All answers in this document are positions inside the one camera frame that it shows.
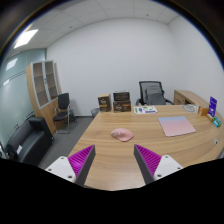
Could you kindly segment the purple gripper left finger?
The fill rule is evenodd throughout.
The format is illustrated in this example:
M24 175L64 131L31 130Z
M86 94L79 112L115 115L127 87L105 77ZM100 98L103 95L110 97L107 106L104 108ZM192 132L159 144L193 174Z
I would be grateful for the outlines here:
M60 156L46 168L46 171L83 186L95 155L95 146L91 145L69 157Z

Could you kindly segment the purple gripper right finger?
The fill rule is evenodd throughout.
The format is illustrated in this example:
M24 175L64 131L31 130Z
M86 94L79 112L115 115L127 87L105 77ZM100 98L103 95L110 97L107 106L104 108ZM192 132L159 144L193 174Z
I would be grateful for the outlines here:
M143 146L134 145L134 156L145 184L152 183L182 169L169 155L159 155Z

